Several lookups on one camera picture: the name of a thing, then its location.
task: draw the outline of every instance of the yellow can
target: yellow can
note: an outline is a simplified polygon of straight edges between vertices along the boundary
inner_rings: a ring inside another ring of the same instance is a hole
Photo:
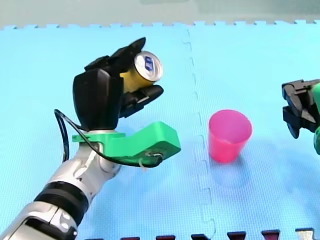
[[[135,56],[132,68],[120,76],[124,81],[124,92],[132,93],[153,85],[163,74],[163,66],[158,57],[151,52],[142,51]]]

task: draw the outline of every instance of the black cable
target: black cable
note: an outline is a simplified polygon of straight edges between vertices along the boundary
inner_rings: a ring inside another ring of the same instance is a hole
[[[58,122],[60,131],[61,131],[61,136],[62,136],[62,141],[63,141],[63,159],[62,162],[65,162],[67,160],[69,160],[69,139],[68,139],[68,132],[66,129],[66,125],[64,123],[64,120],[71,125],[71,127],[73,127],[73,129],[80,135],[80,137],[85,141],[85,143],[93,150],[95,151],[96,154],[98,154],[100,157],[115,163],[115,164],[121,164],[121,165],[126,165],[126,166],[131,166],[131,167],[140,167],[140,165],[138,163],[126,163],[126,162],[122,162],[119,161],[113,157],[109,157],[104,155],[103,153],[99,152],[92,144],[91,142],[87,139],[87,137],[80,131],[86,131],[88,132],[88,129],[84,129],[83,127],[75,124],[73,121],[71,121],[66,115],[64,115],[60,110],[55,109],[54,110],[54,115],[56,117],[56,120]],[[162,157],[158,157],[157,161],[155,162],[155,164],[144,164],[143,166],[145,168],[154,168],[159,166],[160,163],[162,163],[163,158]]]

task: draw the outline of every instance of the blue label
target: blue label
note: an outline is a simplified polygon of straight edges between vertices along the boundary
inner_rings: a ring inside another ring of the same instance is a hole
[[[144,67],[148,71],[153,71],[154,70],[154,61],[152,60],[151,57],[145,56],[144,57]]]

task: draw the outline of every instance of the green 3d-printed mount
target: green 3d-printed mount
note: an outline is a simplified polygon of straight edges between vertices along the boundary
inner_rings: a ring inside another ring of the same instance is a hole
[[[126,164],[153,165],[157,156],[166,160],[181,150],[177,131],[161,121],[154,122],[133,135],[111,132],[85,134],[93,143],[103,146],[103,154]],[[83,143],[80,135],[72,136],[75,143]]]
[[[312,95],[318,112],[320,114],[320,83],[312,87]],[[320,155],[320,126],[315,130],[313,137],[313,146],[318,155]]]

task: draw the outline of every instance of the silver robot arm segment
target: silver robot arm segment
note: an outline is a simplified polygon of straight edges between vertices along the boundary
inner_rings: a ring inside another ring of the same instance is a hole
[[[101,144],[96,147],[102,152]],[[60,165],[0,240],[74,240],[94,197],[120,168],[81,143],[74,158]]]

